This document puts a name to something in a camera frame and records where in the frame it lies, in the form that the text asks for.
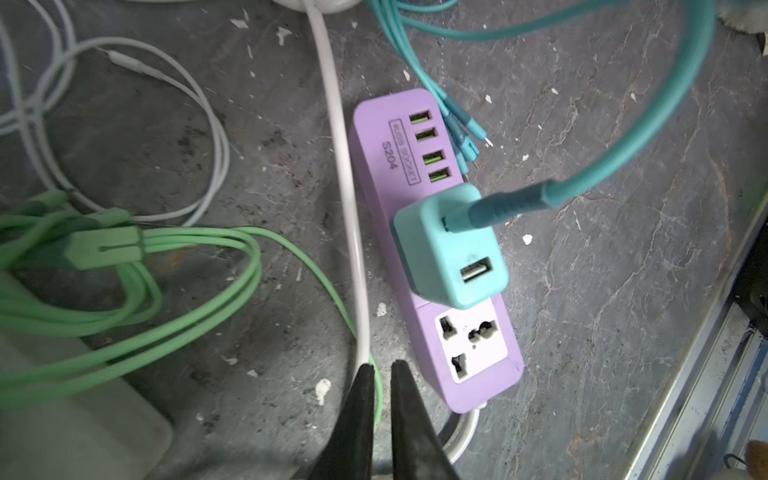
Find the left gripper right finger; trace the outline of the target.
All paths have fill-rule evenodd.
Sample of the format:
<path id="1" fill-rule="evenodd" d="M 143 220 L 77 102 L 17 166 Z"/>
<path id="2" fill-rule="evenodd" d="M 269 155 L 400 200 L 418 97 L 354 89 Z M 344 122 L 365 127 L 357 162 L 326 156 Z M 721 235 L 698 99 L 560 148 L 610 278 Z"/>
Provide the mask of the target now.
<path id="1" fill-rule="evenodd" d="M 391 420 L 394 480 L 459 479 L 438 441 L 405 360 L 392 364 Z"/>

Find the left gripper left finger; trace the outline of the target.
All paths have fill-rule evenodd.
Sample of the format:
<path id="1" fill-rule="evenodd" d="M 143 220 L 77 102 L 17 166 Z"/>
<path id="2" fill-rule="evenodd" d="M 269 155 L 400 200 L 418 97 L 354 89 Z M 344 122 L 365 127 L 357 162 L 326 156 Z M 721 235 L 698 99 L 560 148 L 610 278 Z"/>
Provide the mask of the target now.
<path id="1" fill-rule="evenodd" d="M 354 378 L 331 437 L 309 479 L 370 479 L 375 410 L 375 370 L 362 365 Z"/>

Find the purple power strip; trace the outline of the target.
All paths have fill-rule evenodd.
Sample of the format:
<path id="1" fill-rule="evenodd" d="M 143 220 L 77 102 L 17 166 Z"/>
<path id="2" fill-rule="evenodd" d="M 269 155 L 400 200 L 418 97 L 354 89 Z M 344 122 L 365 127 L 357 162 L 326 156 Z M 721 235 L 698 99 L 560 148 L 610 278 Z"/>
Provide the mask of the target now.
<path id="1" fill-rule="evenodd" d="M 480 193 L 463 179 L 437 102 L 423 89 L 366 100 L 349 143 L 421 372 L 453 412 L 478 409 L 520 380 L 524 362 L 493 231 L 445 227 Z"/>

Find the teal charger plug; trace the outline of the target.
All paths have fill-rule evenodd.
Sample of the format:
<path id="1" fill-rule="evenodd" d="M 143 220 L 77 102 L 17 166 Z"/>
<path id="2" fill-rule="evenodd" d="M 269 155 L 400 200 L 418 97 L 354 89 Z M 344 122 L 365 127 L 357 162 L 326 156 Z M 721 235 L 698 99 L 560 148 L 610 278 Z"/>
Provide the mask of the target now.
<path id="1" fill-rule="evenodd" d="M 462 183 L 399 210 L 393 237 L 412 290 L 434 303 L 469 309 L 504 291 L 510 275 L 490 227 L 453 232 L 449 214 L 481 198 Z"/>

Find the white pastel power strip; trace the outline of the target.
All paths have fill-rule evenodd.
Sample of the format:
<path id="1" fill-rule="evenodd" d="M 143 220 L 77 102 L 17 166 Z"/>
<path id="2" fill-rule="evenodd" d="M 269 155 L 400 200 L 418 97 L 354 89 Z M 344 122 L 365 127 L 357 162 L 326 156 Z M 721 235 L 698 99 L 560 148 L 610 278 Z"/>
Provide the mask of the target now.
<path id="1" fill-rule="evenodd" d="M 168 420 L 124 380 L 1 413 L 4 479 L 143 479 L 173 439 Z"/>

